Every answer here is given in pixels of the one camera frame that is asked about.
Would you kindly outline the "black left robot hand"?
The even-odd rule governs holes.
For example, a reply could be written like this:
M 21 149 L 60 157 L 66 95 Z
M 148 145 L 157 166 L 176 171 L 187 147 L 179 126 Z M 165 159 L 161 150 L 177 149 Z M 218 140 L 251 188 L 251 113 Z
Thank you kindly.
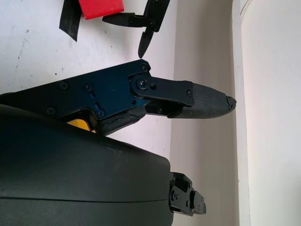
M 160 30 L 169 2 L 169 0 L 148 0 L 143 15 L 116 13 L 104 16 L 103 22 L 123 27 L 145 27 L 138 47 L 138 56 L 142 58 L 150 45 L 153 34 Z

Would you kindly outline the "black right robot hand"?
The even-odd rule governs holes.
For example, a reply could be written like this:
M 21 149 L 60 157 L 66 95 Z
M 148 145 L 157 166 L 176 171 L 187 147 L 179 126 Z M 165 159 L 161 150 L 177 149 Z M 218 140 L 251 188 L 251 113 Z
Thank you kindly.
M 211 119 L 236 100 L 152 77 L 145 60 L 0 96 L 3 226 L 170 226 L 206 213 L 167 158 L 108 135 L 148 114 Z

